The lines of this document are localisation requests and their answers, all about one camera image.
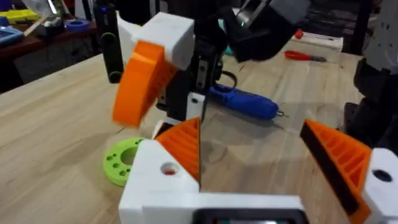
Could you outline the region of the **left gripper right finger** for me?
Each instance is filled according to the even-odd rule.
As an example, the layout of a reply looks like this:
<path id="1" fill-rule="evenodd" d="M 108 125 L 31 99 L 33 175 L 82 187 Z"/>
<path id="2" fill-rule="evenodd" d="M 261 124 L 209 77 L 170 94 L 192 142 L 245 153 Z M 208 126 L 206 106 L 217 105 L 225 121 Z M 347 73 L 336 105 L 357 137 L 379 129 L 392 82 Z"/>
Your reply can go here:
<path id="1" fill-rule="evenodd" d="M 397 223 L 397 155 L 306 119 L 300 137 L 350 223 Z"/>

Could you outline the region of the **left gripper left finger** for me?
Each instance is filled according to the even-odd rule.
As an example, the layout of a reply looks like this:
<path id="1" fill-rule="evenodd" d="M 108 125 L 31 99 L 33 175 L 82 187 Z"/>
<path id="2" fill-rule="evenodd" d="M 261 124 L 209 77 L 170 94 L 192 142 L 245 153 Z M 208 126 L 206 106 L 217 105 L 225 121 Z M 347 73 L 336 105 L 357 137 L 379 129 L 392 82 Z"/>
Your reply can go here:
<path id="1" fill-rule="evenodd" d="M 191 223 L 200 191 L 200 119 L 143 140 L 119 203 L 121 223 Z"/>

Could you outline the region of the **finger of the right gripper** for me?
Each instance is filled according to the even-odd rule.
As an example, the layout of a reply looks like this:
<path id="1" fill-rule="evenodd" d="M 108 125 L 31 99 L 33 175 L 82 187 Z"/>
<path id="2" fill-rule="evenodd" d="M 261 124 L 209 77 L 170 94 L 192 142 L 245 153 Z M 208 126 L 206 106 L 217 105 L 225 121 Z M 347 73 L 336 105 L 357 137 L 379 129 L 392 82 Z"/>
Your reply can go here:
<path id="1" fill-rule="evenodd" d="M 124 71 L 113 106 L 113 121 L 139 127 L 156 98 L 194 52 L 193 19 L 159 12 L 140 26 L 118 18 Z"/>
<path id="2" fill-rule="evenodd" d="M 156 107 L 178 122 L 196 117 L 203 119 L 206 96 L 197 92 L 191 72 L 179 70 L 158 97 Z"/>

